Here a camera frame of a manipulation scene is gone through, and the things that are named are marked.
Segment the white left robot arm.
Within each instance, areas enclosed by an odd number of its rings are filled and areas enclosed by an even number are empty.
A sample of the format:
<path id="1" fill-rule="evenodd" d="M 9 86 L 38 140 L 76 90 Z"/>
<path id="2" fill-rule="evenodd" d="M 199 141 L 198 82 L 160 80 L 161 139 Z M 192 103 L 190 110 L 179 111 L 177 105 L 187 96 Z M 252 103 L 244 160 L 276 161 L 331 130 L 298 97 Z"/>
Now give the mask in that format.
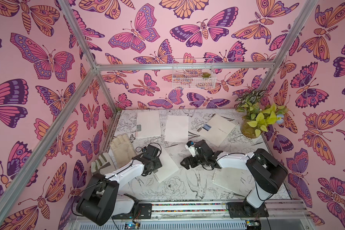
<path id="1" fill-rule="evenodd" d="M 141 148 L 140 154 L 130 163 L 106 175 L 97 173 L 91 177 L 75 208 L 77 214 L 102 226 L 118 216 L 135 218 L 140 201 L 128 194 L 119 194 L 119 189 L 139 176 L 147 176 L 162 167 L 162 147 L 151 143 Z"/>

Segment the torn white lined page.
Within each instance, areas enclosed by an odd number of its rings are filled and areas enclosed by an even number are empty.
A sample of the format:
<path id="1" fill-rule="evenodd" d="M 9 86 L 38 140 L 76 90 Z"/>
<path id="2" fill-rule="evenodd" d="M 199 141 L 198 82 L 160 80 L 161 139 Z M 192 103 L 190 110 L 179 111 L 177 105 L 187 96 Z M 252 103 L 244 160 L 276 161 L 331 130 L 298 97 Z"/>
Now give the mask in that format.
<path id="1" fill-rule="evenodd" d="M 189 118 L 187 116 L 168 116 L 166 121 L 164 141 L 187 142 Z"/>

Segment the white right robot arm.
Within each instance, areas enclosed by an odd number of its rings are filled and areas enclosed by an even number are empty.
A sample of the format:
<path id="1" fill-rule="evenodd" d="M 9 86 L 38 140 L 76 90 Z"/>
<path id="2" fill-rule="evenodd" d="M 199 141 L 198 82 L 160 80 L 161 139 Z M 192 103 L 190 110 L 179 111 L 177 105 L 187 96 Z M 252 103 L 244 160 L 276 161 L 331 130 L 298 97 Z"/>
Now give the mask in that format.
<path id="1" fill-rule="evenodd" d="M 233 168 L 247 170 L 255 180 L 255 188 L 246 196 L 243 204 L 259 209 L 265 201 L 276 194 L 288 175 L 288 170 L 265 149 L 250 153 L 213 151 L 205 140 L 189 141 L 186 149 L 191 153 L 180 165 L 187 170 L 199 165 L 207 170 Z"/>

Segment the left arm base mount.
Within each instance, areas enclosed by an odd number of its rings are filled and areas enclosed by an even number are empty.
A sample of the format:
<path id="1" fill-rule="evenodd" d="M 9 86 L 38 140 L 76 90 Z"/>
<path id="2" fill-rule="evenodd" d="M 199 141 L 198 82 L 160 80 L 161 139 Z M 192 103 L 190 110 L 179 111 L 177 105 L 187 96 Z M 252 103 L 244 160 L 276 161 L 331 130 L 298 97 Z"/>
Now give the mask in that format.
<path id="1" fill-rule="evenodd" d="M 112 216 L 113 219 L 151 219 L 152 204 L 151 203 L 139 203 L 134 205 L 129 213 L 122 213 Z"/>

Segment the white spiral notebook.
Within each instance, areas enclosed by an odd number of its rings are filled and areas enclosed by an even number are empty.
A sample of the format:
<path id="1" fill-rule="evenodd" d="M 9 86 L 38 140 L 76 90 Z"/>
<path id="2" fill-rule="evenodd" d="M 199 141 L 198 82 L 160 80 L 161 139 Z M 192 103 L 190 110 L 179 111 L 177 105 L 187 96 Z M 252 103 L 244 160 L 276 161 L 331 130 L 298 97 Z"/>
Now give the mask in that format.
<path id="1" fill-rule="evenodd" d="M 160 116 L 158 111 L 137 113 L 137 139 L 159 137 L 161 134 Z"/>

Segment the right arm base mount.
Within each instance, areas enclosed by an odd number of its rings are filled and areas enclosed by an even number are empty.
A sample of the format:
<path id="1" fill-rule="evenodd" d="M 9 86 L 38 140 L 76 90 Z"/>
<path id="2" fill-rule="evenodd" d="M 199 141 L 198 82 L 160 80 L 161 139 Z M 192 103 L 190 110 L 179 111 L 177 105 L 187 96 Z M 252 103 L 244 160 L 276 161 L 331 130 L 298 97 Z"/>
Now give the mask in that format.
<path id="1" fill-rule="evenodd" d="M 263 203 L 259 208 L 254 208 L 246 201 L 229 202 L 226 204 L 226 209 L 228 210 L 231 218 L 269 217 L 265 203 Z"/>

